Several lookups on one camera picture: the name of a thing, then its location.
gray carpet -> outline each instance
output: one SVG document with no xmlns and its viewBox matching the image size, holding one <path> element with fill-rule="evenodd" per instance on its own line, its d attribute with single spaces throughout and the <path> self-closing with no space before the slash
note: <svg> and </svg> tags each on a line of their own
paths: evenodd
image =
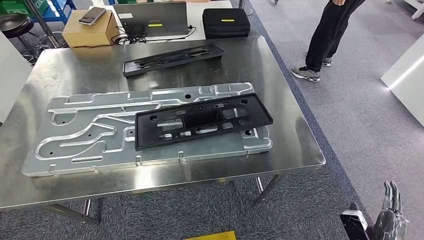
<svg viewBox="0 0 424 240">
<path fill-rule="evenodd" d="M 328 0 L 251 0 L 288 68 L 305 52 Z M 372 219 L 382 182 L 393 179 L 410 220 L 407 239 L 423 239 L 424 127 L 380 77 L 424 34 L 424 16 L 403 0 L 367 0 L 351 16 L 333 65 L 321 81 L 295 80 Z"/>
<path fill-rule="evenodd" d="M 237 239 L 347 239 L 339 214 L 360 203 L 358 195 L 261 21 L 256 14 L 249 19 L 251 34 L 265 36 L 287 78 L 325 155 L 323 168 L 286 175 L 259 206 L 254 180 L 239 180 L 96 199 L 91 215 L 102 220 L 96 227 L 38 208 L 2 212 L 0 239 L 184 239 L 231 230 Z M 66 205 L 83 208 L 80 201 Z"/>
</svg>

black stool seat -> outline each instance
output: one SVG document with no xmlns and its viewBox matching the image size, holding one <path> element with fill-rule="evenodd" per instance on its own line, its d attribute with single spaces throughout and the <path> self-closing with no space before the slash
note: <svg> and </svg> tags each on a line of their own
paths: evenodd
<svg viewBox="0 0 424 240">
<path fill-rule="evenodd" d="M 28 33 L 34 27 L 34 22 L 28 16 L 11 13 L 0 16 L 0 31 L 8 39 Z"/>
</svg>

black zipper case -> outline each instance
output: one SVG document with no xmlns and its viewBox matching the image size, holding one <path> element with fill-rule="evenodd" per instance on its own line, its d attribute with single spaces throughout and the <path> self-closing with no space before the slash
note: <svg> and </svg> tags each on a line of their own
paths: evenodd
<svg viewBox="0 0 424 240">
<path fill-rule="evenodd" d="M 208 8 L 202 18 L 206 39 L 247 37 L 251 30 L 248 16 L 240 8 Z"/>
</svg>

black pants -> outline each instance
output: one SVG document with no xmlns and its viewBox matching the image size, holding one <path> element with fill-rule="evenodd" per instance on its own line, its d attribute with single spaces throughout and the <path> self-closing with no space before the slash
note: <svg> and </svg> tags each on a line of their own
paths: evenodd
<svg viewBox="0 0 424 240">
<path fill-rule="evenodd" d="M 310 70 L 319 72 L 323 60 L 336 53 L 340 39 L 348 27 L 349 17 L 364 2 L 365 0 L 346 0 L 342 6 L 337 6 L 329 0 L 307 51 L 306 66 Z"/>
</svg>

aluminum plate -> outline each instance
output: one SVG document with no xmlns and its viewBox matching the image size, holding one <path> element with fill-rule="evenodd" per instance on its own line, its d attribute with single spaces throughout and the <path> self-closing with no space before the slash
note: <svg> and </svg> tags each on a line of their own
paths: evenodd
<svg viewBox="0 0 424 240">
<path fill-rule="evenodd" d="M 266 152 L 266 126 L 136 151 L 135 114 L 186 103 L 254 93 L 250 83 L 149 91 L 111 92 L 53 98 L 26 156 L 30 177 L 197 161 Z"/>
</svg>

